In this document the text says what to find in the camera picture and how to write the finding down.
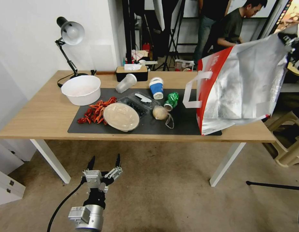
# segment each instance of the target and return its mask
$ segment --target dried chili pepper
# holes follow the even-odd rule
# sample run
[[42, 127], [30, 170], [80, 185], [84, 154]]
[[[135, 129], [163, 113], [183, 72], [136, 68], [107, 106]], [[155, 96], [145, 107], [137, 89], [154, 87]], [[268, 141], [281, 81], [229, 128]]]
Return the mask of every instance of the dried chili pepper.
[[94, 104], [94, 105], [89, 105], [89, 108], [86, 111], [86, 113], [84, 114], [84, 117], [78, 119], [77, 122], [79, 124], [83, 124], [83, 123], [91, 124], [91, 122], [93, 122], [93, 123], [97, 122], [97, 124], [99, 124], [99, 123], [103, 122], [104, 125], [107, 125], [106, 121], [104, 121], [104, 118], [103, 118], [104, 109], [108, 105], [115, 103], [116, 100], [117, 99], [115, 97], [111, 97], [108, 101], [100, 100], [100, 101], [97, 101], [96, 104]]

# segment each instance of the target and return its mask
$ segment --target crushed green can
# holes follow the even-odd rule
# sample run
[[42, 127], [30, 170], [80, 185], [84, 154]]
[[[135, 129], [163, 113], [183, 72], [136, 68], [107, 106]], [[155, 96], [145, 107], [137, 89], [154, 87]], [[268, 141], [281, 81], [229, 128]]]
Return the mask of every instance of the crushed green can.
[[168, 100], [166, 100], [163, 106], [164, 108], [166, 108], [167, 111], [171, 111], [177, 106], [178, 100], [179, 100], [178, 93], [176, 92], [170, 93], [168, 95]]

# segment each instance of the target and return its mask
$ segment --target lamp shade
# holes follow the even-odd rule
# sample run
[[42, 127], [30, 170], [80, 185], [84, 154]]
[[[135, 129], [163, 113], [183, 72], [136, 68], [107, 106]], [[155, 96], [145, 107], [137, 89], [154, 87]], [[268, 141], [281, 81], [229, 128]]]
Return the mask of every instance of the lamp shade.
[[58, 17], [57, 24], [61, 28], [61, 37], [66, 44], [76, 45], [83, 40], [85, 30], [79, 23], [67, 21], [64, 17]]

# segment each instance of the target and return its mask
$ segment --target lamp arm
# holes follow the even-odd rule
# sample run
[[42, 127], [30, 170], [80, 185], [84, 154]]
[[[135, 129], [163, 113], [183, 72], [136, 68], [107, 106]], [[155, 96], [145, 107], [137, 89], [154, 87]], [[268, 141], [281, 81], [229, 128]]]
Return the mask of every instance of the lamp arm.
[[66, 61], [68, 62], [69, 66], [71, 67], [71, 69], [74, 72], [74, 76], [78, 76], [77, 73], [77, 67], [75, 66], [75, 64], [67, 57], [67, 55], [65, 54], [65, 52], [62, 49], [62, 45], [65, 44], [64, 41], [62, 41], [62, 38], [60, 38], [59, 40], [56, 40], [55, 43], [57, 44], [57, 46], [59, 47], [60, 51], [62, 52], [63, 56], [65, 57]]

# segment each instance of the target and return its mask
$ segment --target person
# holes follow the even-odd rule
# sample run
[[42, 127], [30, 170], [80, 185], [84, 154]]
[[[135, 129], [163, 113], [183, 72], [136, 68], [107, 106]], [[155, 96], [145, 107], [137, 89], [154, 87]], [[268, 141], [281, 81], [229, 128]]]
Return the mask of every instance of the person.
[[209, 48], [213, 45], [213, 52], [219, 52], [236, 44], [244, 43], [240, 37], [244, 18], [256, 15], [261, 8], [266, 7], [267, 0], [247, 0], [246, 3], [226, 15], [222, 20], [213, 25], [202, 57], [207, 56]]
[[194, 50], [194, 63], [202, 58], [204, 45], [208, 39], [212, 25], [227, 15], [231, 0], [199, 0], [198, 44]]

